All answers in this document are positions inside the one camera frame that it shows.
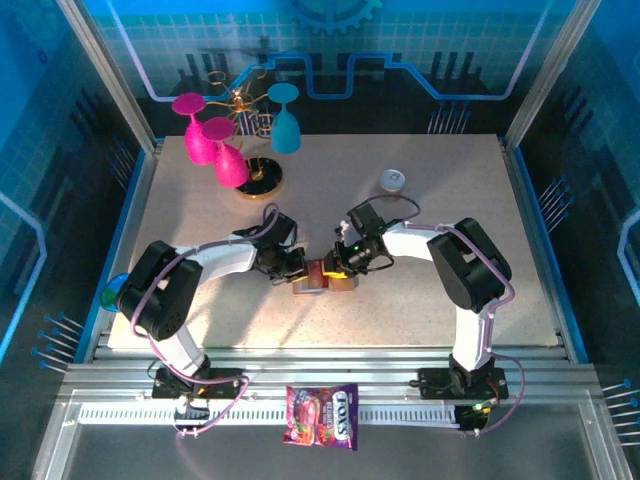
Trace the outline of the brown square tray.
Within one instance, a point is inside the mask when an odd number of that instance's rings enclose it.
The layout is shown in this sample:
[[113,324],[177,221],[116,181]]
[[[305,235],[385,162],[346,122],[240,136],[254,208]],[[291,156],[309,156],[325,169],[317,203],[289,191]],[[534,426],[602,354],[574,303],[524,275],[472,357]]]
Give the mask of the brown square tray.
[[292,293],[294,295],[319,295],[325,292],[344,293],[352,292],[356,288],[356,282],[354,278],[347,279],[331,279],[329,278],[329,287],[324,290],[310,290],[307,287],[307,277],[296,280],[292,283]]

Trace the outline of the red credit card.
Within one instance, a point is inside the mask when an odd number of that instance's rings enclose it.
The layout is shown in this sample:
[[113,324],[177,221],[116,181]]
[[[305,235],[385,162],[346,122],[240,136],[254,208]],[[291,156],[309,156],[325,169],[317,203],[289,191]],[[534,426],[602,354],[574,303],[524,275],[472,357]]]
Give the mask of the red credit card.
[[307,287],[310,290],[324,290],[329,287],[329,278],[323,273],[323,262],[320,259],[309,260],[308,269]]

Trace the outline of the tin can with silver lid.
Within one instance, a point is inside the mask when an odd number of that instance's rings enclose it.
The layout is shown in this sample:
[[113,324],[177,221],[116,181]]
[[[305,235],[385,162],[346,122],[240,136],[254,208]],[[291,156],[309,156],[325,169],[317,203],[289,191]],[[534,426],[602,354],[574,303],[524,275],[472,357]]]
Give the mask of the tin can with silver lid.
[[386,169],[379,177],[379,186],[389,200],[396,200],[406,185],[405,175],[397,169]]

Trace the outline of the gold glass rack, black base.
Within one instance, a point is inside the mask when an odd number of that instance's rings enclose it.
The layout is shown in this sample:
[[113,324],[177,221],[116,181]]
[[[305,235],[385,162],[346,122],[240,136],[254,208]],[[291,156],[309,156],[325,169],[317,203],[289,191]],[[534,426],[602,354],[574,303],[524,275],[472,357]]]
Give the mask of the gold glass rack, black base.
[[238,192],[250,199],[268,198],[274,195],[283,180],[280,164],[262,151],[271,140],[271,131],[275,116],[269,111],[269,99],[266,92],[254,95],[253,83],[261,83],[267,77],[264,67],[253,67],[247,78],[229,86],[227,74],[222,70],[207,73],[208,83],[221,88],[226,95],[222,101],[209,100],[208,105],[224,106],[229,110],[227,117],[235,125],[235,135],[252,137],[259,140],[249,153],[245,153],[249,168],[249,179],[237,188]]

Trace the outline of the pink wine glass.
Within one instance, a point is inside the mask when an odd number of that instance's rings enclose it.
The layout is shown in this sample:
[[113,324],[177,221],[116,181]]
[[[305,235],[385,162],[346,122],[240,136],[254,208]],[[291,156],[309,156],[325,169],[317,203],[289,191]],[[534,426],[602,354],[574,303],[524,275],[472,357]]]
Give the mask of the pink wine glass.
[[215,145],[203,135],[203,123],[197,117],[205,106],[206,101],[199,93],[184,93],[172,102],[174,113],[189,118],[185,146],[190,160],[198,166],[213,165],[216,156]]
[[231,189],[241,187],[250,177],[249,167],[242,153],[227,143],[234,132],[234,122],[223,116],[213,117],[202,126],[202,134],[213,148],[213,166],[218,182]]

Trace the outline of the teal wine glass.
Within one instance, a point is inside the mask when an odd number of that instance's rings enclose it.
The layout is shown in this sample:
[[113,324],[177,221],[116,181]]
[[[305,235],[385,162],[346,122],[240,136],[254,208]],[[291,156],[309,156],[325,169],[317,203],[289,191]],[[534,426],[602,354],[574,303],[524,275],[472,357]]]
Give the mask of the teal wine glass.
[[279,154],[293,154],[300,149],[301,133],[288,105],[298,98],[299,90],[291,83],[280,82],[272,85],[267,94],[270,101],[281,105],[271,125],[271,147]]

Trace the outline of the purple candy bag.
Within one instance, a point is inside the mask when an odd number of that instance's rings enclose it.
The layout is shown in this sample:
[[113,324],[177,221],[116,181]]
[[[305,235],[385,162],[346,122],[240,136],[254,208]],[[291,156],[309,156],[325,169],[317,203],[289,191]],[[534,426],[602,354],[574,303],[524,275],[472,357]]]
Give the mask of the purple candy bag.
[[358,450],[359,388],[286,387],[287,429],[282,441],[298,446]]

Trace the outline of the blue plastic cup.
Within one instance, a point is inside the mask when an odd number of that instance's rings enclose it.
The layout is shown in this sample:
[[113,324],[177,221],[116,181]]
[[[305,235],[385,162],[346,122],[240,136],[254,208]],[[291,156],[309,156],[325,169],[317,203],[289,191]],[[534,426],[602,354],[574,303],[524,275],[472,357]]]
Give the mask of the blue plastic cup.
[[101,307],[109,312],[118,313],[118,298],[119,292],[121,288],[124,286],[125,282],[129,277],[128,273],[121,273],[119,275],[114,276],[111,280],[107,282],[105,287],[102,289],[100,293],[100,305]]

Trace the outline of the black controller board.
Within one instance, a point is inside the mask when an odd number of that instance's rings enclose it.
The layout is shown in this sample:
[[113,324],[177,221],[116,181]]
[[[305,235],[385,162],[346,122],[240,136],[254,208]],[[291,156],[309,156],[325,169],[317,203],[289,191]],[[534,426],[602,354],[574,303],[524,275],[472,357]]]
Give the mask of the black controller board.
[[176,400],[173,425],[181,437],[197,437],[208,425],[210,410],[207,406],[193,406],[187,397]]
[[454,408],[455,423],[463,432],[475,433],[483,430],[493,407],[489,404],[459,405]]

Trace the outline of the aluminium enclosure frame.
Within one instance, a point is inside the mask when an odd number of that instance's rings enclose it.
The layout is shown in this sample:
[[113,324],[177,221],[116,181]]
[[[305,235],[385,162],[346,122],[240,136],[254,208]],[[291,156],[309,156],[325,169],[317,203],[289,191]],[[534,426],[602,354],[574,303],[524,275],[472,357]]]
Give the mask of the aluminium enclosure frame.
[[[506,419],[515,438],[509,440],[496,430],[476,436],[450,428],[429,427],[429,438],[418,443],[418,455],[426,461],[427,472],[434,470],[437,461],[453,459],[444,444],[455,440],[463,448],[463,475],[468,480],[487,473],[489,464],[483,460],[484,454],[490,455],[490,462],[501,469],[505,478],[522,476],[536,480],[537,474],[526,466],[527,460],[534,460],[541,467],[542,475],[548,476],[552,468],[566,467],[570,463],[568,452],[551,441],[558,427],[547,420],[547,415],[560,412],[570,414],[571,427],[581,436],[581,451],[586,457],[589,475],[597,480],[634,480],[626,456],[627,446],[615,433],[597,371],[579,357],[576,326],[569,317],[564,290],[556,279],[550,245],[533,207],[531,182],[525,175],[522,156],[516,148],[557,80],[561,62],[574,51],[600,3],[601,0],[576,0],[519,110],[516,130],[502,148],[505,168],[521,220],[534,248],[534,259],[542,275],[543,291],[551,304],[561,344],[557,347],[500,348],[498,353],[505,368],[513,371],[515,359],[521,358],[526,366],[525,377],[532,384],[514,416]],[[176,469],[185,470],[194,479],[204,478],[203,465],[182,443],[173,450],[164,450],[152,439],[126,451],[102,445],[87,455],[81,454],[81,433],[86,424],[79,424],[77,418],[83,406],[168,408],[166,401],[151,397],[149,381],[142,372],[143,351],[108,352],[100,346],[100,327],[104,321],[102,314],[91,318],[84,335],[90,349],[82,352],[80,363],[69,366],[64,373],[31,479],[69,480],[75,467],[81,463],[95,465],[99,460],[104,460],[108,467],[123,465],[126,475],[133,480],[168,479]],[[444,355],[444,350],[436,347],[222,348],[213,353],[217,360],[248,368],[254,386],[240,406],[258,409],[284,406],[278,392],[288,384],[308,386],[347,382],[361,387],[363,406],[430,406],[429,401],[419,399],[403,387],[402,381],[412,365],[440,366]],[[131,440],[135,428],[157,425],[104,426],[124,428],[125,439]]]

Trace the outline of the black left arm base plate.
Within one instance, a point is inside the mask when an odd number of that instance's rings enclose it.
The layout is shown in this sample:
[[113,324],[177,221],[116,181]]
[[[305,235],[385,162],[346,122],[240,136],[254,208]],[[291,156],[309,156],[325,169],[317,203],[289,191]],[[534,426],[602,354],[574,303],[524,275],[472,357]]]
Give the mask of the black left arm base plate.
[[215,384],[204,384],[180,378],[167,367],[160,367],[153,381],[151,397],[153,399],[228,399],[235,398],[241,389],[239,376],[243,373],[237,368],[209,368],[204,372],[205,380],[216,380]]

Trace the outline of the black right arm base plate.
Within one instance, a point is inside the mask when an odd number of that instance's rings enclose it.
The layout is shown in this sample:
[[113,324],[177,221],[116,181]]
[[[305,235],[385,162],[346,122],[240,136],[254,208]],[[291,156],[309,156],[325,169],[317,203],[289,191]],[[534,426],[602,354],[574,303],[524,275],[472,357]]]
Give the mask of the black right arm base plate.
[[495,368],[489,374],[481,373],[473,384],[460,372],[449,368],[422,368],[411,384],[424,400],[488,400],[509,396],[505,372]]

